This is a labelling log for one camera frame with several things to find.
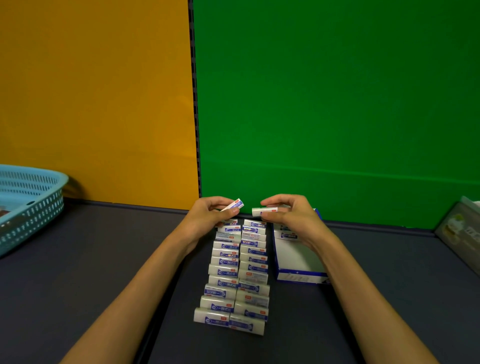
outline yellow wall panel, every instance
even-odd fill
[[[189,208],[187,1],[2,0],[0,163],[62,171],[90,200]]]

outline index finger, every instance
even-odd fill
[[[266,198],[260,201],[262,206],[267,205],[289,205],[293,206],[295,200],[299,197],[298,194],[276,194],[275,196]]]
[[[233,202],[231,198],[226,198],[222,196],[202,197],[202,199],[205,201],[208,208],[217,205],[228,206]]]

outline green panel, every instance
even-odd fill
[[[195,0],[203,194],[423,228],[480,199],[479,3]]]

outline person's left hand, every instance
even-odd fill
[[[202,197],[195,201],[183,221],[176,227],[176,234],[185,246],[185,254],[190,253],[198,243],[198,239],[207,234],[217,223],[227,220],[239,213],[239,208],[226,208],[233,200],[215,196]]]

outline person's right hand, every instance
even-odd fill
[[[278,212],[264,212],[262,213],[262,219],[267,222],[288,226],[291,231],[299,236],[304,245],[316,253],[319,253],[321,244],[332,239],[338,239],[320,220],[305,196],[299,194],[276,194],[260,203],[267,207],[291,206],[290,208],[279,207]]]

